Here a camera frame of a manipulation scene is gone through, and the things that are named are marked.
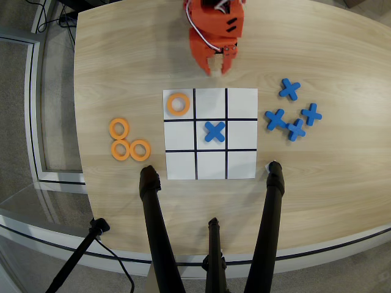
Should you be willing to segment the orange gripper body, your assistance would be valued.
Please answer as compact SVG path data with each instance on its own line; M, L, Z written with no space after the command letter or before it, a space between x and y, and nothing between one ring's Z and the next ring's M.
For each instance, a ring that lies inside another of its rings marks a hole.
M189 30L190 48L194 58L210 58L216 54L237 55L237 39L201 32L200 36L194 28Z

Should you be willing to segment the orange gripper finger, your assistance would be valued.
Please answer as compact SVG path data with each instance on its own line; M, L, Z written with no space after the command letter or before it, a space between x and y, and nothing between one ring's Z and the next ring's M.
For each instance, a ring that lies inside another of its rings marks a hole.
M207 76L211 75L211 69L208 64L208 60L213 57L214 57L214 54L212 54L212 55L194 54L193 55L193 58L197 62L198 66L206 73Z
M232 67L232 61L238 55L238 48L236 45L225 46L222 50L223 52L223 61L221 73L226 74Z

